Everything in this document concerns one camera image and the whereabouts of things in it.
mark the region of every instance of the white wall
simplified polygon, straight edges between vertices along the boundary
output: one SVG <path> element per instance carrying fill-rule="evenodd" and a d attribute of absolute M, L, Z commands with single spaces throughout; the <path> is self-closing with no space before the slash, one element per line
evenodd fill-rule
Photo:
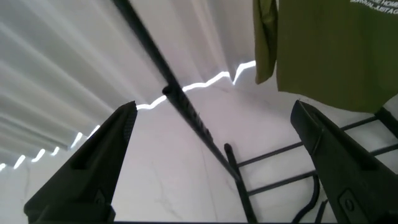
<path fill-rule="evenodd" d="M 223 144 L 230 143 L 238 162 L 299 141 L 289 120 L 299 97 L 278 93 L 274 78 L 256 86 L 253 76 L 254 70 L 249 69 L 236 86 L 222 80 L 188 94 L 216 145 L 223 151 Z M 370 116 L 309 102 L 339 126 Z M 397 115 L 394 102 L 388 109 Z M 378 122 L 348 133 L 370 151 L 398 142 Z M 25 161 L 17 170 L 0 172 L 0 223 L 26 223 L 23 205 L 72 154 L 45 154 L 35 164 Z M 398 172 L 398 151 L 378 158 Z M 241 172 L 251 190 L 312 169 L 308 153 L 299 148 L 243 167 Z M 312 188 L 308 178 L 251 197 L 258 220 L 291 222 L 310 200 Z M 303 222 L 314 221 L 320 202 Z M 246 221 L 233 179 L 168 102 L 139 112 L 113 207 L 117 220 Z M 335 222 L 330 206 L 323 221 Z"/>

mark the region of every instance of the metal bar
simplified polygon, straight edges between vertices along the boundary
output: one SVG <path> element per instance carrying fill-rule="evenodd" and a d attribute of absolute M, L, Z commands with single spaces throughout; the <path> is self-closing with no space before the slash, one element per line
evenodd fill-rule
<path fill-rule="evenodd" d="M 392 146 L 383 147 L 381 149 L 376 149 L 375 151 L 371 152 L 371 154 L 373 156 L 379 156 L 381 154 L 394 151 L 396 149 L 398 149 L 398 144 L 394 144 Z M 276 183 L 269 184 L 267 186 L 263 186 L 263 187 L 259 187 L 259 188 L 254 189 L 254 190 L 250 190 L 248 192 L 248 194 L 249 194 L 249 196 L 253 196 L 255 194 L 258 194 L 258 193 L 261 193 L 261 192 L 265 192 L 267 190 L 274 189 L 276 187 L 280 187 L 280 186 L 283 186 L 283 185 L 286 185 L 286 184 L 290 184 L 290 183 L 298 181 L 298 180 L 306 179 L 307 177 L 311 177 L 312 175 L 316 175 L 316 174 L 317 173 L 316 173 L 315 170 L 310 171 L 310 172 L 306 172 L 304 174 L 296 175 L 294 177 L 290 177 L 288 179 L 284 179 L 284 180 L 278 181 Z"/>
<path fill-rule="evenodd" d="M 258 223 L 256 214 L 254 213 L 253 207 L 252 207 L 250 199 L 249 199 L 248 192 L 246 190 L 246 187 L 244 186 L 242 175 L 241 175 L 239 168 L 236 164 L 235 155 L 234 155 L 231 145 L 225 144 L 224 150 L 226 153 L 226 157 L 228 158 L 229 164 L 232 166 L 232 168 L 238 173 L 239 177 L 241 178 L 241 180 L 235 181 L 235 184 L 236 184 L 236 188 L 238 189 L 239 197 L 241 198 L 241 202 L 242 202 L 244 213 L 246 215 L 246 219 L 248 220 L 249 223 Z"/>
<path fill-rule="evenodd" d="M 164 91 L 171 104 L 181 114 L 191 128 L 198 134 L 199 138 L 206 144 L 209 150 L 215 155 L 215 157 L 221 162 L 221 164 L 233 176 L 233 178 L 235 180 L 240 180 L 239 175 L 234 171 L 234 169 L 232 169 L 228 161 L 222 155 L 221 151 L 214 144 L 209 130 L 203 125 L 203 122 L 193 108 L 189 99 L 182 91 L 181 86 L 178 84 L 178 81 L 171 71 L 169 65 L 167 65 L 167 62 L 155 45 L 152 37 L 141 22 L 134 8 L 131 6 L 129 0 L 113 0 L 113 3 L 123 18 L 126 20 L 128 26 L 135 33 L 139 42 L 145 48 L 149 57 L 158 68 L 160 74 L 167 81 L 168 86 L 164 89 Z"/>
<path fill-rule="evenodd" d="M 370 123 L 372 121 L 375 121 L 375 120 L 377 120 L 376 117 L 366 118 L 364 120 L 361 120 L 361 121 L 358 121 L 358 122 L 343 126 L 341 128 L 341 130 L 347 131 L 349 129 L 356 128 L 358 126 L 361 126 L 361 125 L 364 125 L 364 124 L 368 124 L 368 123 Z M 283 147 L 282 149 L 278 149 L 278 150 L 275 150 L 273 152 L 265 153 L 265 154 L 263 154 L 261 156 L 257 156 L 255 158 L 252 158 L 252 159 L 249 159 L 249 160 L 246 160 L 246 161 L 238 163 L 238 167 L 246 166 L 246 165 L 252 164 L 253 162 L 257 162 L 257 161 L 260 161 L 260 160 L 263 160 L 263 159 L 267 159 L 268 157 L 278 155 L 280 153 L 295 149 L 295 148 L 300 147 L 300 146 L 303 146 L 302 142 L 298 142 L 298 143 Z"/>
<path fill-rule="evenodd" d="M 398 121 L 393 117 L 390 111 L 382 107 L 377 113 L 374 114 L 382 124 L 398 138 Z"/>

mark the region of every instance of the hanging shirt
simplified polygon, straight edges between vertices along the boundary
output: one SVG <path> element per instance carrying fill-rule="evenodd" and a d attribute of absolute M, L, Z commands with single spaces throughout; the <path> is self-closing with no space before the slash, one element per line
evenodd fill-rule
<path fill-rule="evenodd" d="M 280 1 L 277 82 L 279 91 L 376 112 L 398 93 L 398 1 Z"/>
<path fill-rule="evenodd" d="M 272 76 L 277 49 L 277 6 L 275 0 L 253 0 L 256 83 Z"/>

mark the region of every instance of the metal rack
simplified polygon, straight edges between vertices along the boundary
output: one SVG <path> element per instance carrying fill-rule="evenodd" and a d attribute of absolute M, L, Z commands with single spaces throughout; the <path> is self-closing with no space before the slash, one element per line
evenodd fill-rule
<path fill-rule="evenodd" d="M 232 147 L 229 144 L 224 145 L 224 149 L 227 155 L 227 159 L 222 155 L 221 151 L 217 148 L 217 146 L 213 142 L 213 138 L 203 124 L 200 119 L 198 113 L 195 111 L 191 102 L 182 91 L 181 86 L 178 84 L 177 79 L 175 78 L 173 72 L 170 67 L 167 65 L 167 62 L 164 60 L 162 54 L 159 49 L 156 47 L 154 41 L 150 37 L 147 29 L 141 22 L 137 13 L 131 6 L 128 0 L 113 0 L 114 5 L 117 7 L 128 26 L 135 33 L 137 38 L 139 39 L 142 46 L 145 48 L 146 52 L 149 54 L 149 57 L 152 59 L 156 67 L 159 69 L 159 72 L 162 74 L 164 79 L 167 82 L 167 86 L 163 89 L 162 93 L 169 99 L 174 108 L 180 113 L 180 115 L 184 118 L 184 120 L 191 126 L 191 128 L 196 132 L 199 138 L 205 143 L 207 148 L 215 155 L 221 165 L 231 174 L 231 176 L 235 179 L 235 183 L 239 192 L 239 196 L 243 205 L 244 212 L 246 214 L 246 218 L 248 222 L 257 223 L 257 218 L 250 203 L 250 196 L 259 194 L 261 192 L 265 192 L 267 190 L 272 190 L 274 188 L 290 184 L 292 182 L 302 180 L 309 177 L 314 177 L 317 175 L 316 171 L 310 171 L 304 174 L 296 175 L 294 177 L 290 177 L 288 179 L 284 179 L 278 181 L 273 184 L 269 184 L 263 187 L 259 187 L 257 189 L 247 190 L 243 179 L 241 177 L 239 168 L 252 164 L 254 162 L 261 161 L 263 159 L 270 158 L 272 156 L 281 154 L 283 152 L 287 152 L 303 146 L 302 142 L 298 142 L 281 149 L 278 149 L 273 152 L 268 152 L 264 155 L 249 159 L 243 162 L 237 162 L 235 156 L 233 154 Z M 398 138 L 398 121 L 391 115 L 388 110 L 382 108 L 378 111 L 374 117 L 364 119 L 362 121 L 355 122 L 353 124 L 349 124 L 341 128 L 341 130 L 346 131 L 352 128 L 356 128 L 358 126 L 368 124 L 370 122 L 379 120 L 383 125 L 387 127 L 389 131 L 393 133 L 393 135 Z M 384 147 L 378 150 L 373 151 L 371 154 L 374 156 L 378 156 L 390 151 L 398 149 L 398 144 Z"/>

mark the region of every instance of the black cable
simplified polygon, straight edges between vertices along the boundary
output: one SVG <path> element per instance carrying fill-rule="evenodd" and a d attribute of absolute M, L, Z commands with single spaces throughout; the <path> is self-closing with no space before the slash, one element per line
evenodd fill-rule
<path fill-rule="evenodd" d="M 328 202 L 329 202 L 329 200 L 326 199 L 326 200 L 324 200 L 324 201 L 321 203 L 321 206 L 319 207 L 319 210 L 318 210 L 317 217 L 315 218 L 315 223 L 321 223 L 321 222 L 322 222 L 323 212 L 325 211 L 326 204 L 327 204 Z"/>
<path fill-rule="evenodd" d="M 319 177 L 317 175 L 312 176 L 313 177 L 313 193 L 310 202 L 308 205 L 303 207 L 298 214 L 294 217 L 292 223 L 298 223 L 305 214 L 307 214 L 311 209 L 315 207 L 317 204 L 317 200 L 319 198 L 319 191 L 320 191 L 320 183 L 319 183 Z"/>

